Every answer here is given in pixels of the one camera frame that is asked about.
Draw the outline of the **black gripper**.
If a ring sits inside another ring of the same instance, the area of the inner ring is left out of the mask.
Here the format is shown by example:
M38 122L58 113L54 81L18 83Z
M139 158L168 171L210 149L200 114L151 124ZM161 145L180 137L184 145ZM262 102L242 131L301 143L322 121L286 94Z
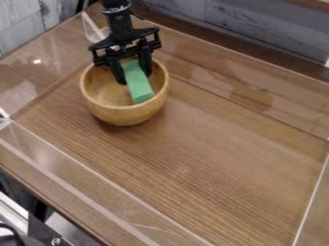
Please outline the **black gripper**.
M147 76L151 75L151 53L161 47L159 28L136 29L131 18L129 0L101 0L109 34L88 47L96 65L108 64L120 85L125 85L119 60L136 56Z

